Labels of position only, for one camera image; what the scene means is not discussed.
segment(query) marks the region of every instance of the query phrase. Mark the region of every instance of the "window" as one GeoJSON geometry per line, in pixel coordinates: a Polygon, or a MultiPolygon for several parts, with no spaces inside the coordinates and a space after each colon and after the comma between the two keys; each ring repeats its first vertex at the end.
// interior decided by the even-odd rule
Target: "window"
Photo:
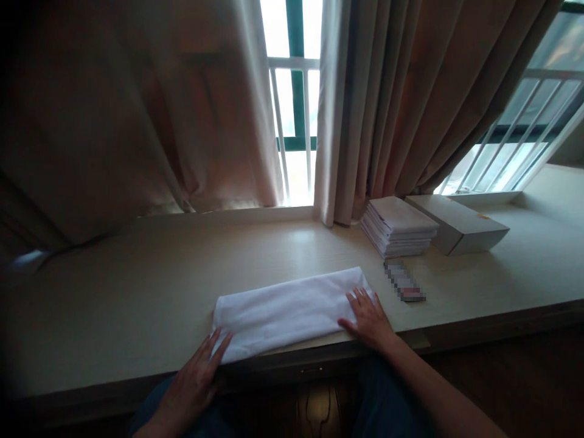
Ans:
{"type": "Polygon", "coordinates": [[[260,4],[287,204],[312,205],[322,0],[260,0],[260,4]]]}
{"type": "Polygon", "coordinates": [[[434,191],[517,190],[584,103],[584,1],[565,2],[507,108],[434,191]]]}

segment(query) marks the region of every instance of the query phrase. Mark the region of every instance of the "person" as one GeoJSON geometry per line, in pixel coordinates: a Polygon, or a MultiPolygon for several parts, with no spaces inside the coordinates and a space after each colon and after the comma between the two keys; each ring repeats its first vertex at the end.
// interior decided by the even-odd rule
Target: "person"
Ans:
{"type": "MultiPolygon", "coordinates": [[[[338,324],[376,354],[359,375],[360,410],[354,437],[504,437],[476,405],[449,384],[397,336],[379,297],[353,289],[347,299],[356,324],[338,324]]],[[[220,330],[208,336],[186,365],[160,384],[134,416],[134,437],[235,437],[236,432],[211,405],[213,376],[231,341],[228,334],[211,355],[220,330]]]]}

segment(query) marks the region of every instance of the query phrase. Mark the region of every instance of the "green window frame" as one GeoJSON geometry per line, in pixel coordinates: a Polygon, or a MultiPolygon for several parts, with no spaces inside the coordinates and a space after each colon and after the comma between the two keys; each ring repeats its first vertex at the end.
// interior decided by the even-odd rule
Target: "green window frame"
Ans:
{"type": "MultiPolygon", "coordinates": [[[[288,22],[288,44],[290,57],[304,58],[304,20],[302,19],[302,0],[286,0],[288,22]]],[[[301,71],[291,71],[292,103],[294,114],[294,137],[284,137],[286,152],[306,151],[304,127],[304,78],[301,71]]],[[[278,151],[280,140],[276,137],[278,151]]],[[[310,150],[316,151],[316,136],[310,137],[310,150]]]]}

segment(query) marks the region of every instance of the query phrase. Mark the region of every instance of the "right hand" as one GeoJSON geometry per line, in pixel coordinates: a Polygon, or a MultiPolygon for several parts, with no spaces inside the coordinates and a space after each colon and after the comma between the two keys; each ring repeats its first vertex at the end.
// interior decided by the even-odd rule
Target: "right hand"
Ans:
{"type": "Polygon", "coordinates": [[[374,304],[364,288],[361,290],[353,288],[353,293],[354,296],[347,293],[347,299],[355,313],[357,323],[353,324],[348,319],[339,318],[338,324],[368,347],[383,352],[396,334],[381,307],[379,297],[375,294],[374,304]]]}

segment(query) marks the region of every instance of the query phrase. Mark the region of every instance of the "stack of papers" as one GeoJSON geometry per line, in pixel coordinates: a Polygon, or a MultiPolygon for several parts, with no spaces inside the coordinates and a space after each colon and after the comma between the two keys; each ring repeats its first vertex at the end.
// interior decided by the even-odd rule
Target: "stack of papers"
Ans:
{"type": "Polygon", "coordinates": [[[371,200],[361,227],[384,259],[417,256],[438,231],[438,224],[399,198],[371,200]]]}

